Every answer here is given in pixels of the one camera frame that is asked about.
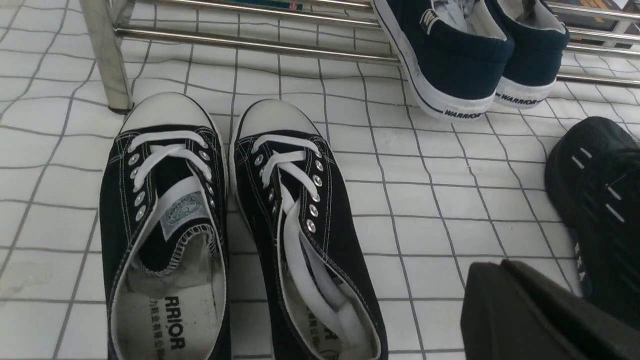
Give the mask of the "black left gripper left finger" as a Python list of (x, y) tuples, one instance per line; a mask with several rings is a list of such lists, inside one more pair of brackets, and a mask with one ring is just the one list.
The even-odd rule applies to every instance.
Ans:
[(468, 360), (599, 360), (597, 338), (553, 291), (513, 268), (474, 262), (460, 329)]

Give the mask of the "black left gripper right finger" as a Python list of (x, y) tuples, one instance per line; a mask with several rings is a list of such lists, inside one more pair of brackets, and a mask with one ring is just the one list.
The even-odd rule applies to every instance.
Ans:
[(639, 331), (578, 297), (518, 260), (503, 260), (514, 278), (550, 326), (553, 337), (586, 360), (637, 360)]

